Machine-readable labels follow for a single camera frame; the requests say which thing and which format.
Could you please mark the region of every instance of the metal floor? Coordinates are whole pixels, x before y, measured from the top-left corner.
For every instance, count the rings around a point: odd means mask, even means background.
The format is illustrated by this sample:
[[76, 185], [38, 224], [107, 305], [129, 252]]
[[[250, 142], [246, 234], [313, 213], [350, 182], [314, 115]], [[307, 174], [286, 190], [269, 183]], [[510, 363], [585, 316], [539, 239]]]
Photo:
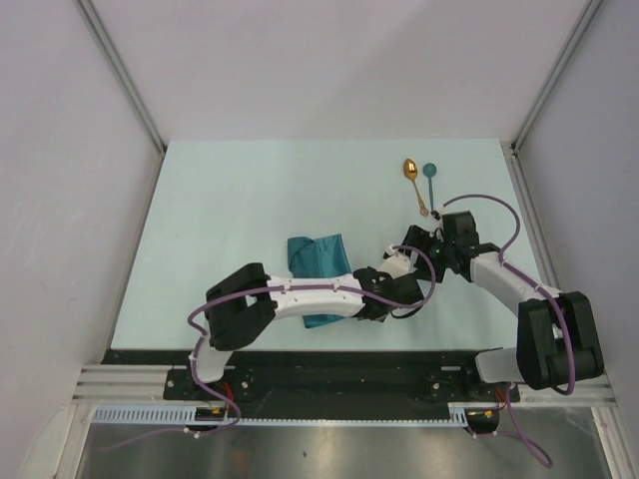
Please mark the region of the metal floor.
[[[461, 429], [238, 427], [198, 440], [180, 432], [111, 452], [96, 448], [149, 426], [92, 426], [78, 479], [199, 478], [609, 478], [590, 409], [518, 411], [524, 431], [552, 456], [539, 465], [517, 440]], [[501, 429], [512, 430], [507, 417]]]

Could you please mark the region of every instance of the black mounting plate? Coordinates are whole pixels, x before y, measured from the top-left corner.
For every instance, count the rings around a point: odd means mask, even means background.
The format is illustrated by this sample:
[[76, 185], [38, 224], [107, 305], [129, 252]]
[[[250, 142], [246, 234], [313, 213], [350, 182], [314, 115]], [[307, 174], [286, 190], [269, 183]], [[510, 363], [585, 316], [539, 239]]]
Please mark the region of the black mounting plate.
[[[448, 419], [449, 402], [495, 402], [476, 376], [479, 351], [236, 351], [221, 381], [246, 418], [297, 420]], [[511, 394], [518, 401], [518, 392]], [[189, 368], [167, 375], [164, 399], [210, 401]]]

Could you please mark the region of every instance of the gold spoon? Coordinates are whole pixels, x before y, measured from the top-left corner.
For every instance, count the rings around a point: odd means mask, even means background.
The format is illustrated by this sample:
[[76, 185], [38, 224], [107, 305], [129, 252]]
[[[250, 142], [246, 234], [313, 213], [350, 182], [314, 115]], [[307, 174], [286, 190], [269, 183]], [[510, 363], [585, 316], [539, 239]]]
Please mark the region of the gold spoon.
[[423, 217], [428, 216], [428, 208], [426, 207], [426, 203], [423, 202], [421, 195], [419, 194], [419, 190], [417, 189], [417, 183], [415, 180], [417, 179], [417, 165], [415, 162], [408, 158], [405, 162], [403, 162], [403, 174], [412, 181], [412, 185], [415, 187], [415, 192], [417, 193], [417, 200], [419, 201], [419, 212]]

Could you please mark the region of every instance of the cloth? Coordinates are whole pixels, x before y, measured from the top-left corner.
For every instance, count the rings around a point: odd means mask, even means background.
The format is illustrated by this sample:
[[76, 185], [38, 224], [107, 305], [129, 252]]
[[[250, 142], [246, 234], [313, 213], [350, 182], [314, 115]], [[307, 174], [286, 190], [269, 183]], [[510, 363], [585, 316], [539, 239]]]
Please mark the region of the cloth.
[[[320, 239], [289, 238], [289, 271], [293, 277], [333, 277], [350, 273], [350, 265], [343, 248], [341, 235]], [[334, 314], [304, 316], [307, 328], [330, 324], [342, 319]]]

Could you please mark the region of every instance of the teal spoon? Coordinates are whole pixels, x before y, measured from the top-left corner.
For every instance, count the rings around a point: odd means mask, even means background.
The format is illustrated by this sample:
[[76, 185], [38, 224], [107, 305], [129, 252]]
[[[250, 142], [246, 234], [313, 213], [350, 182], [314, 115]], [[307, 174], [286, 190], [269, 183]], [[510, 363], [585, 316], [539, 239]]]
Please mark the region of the teal spoon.
[[430, 210], [433, 211], [435, 201], [432, 193], [432, 177], [437, 174], [437, 167], [433, 163], [426, 163], [423, 166], [423, 173], [428, 178], [428, 197], [430, 198]]

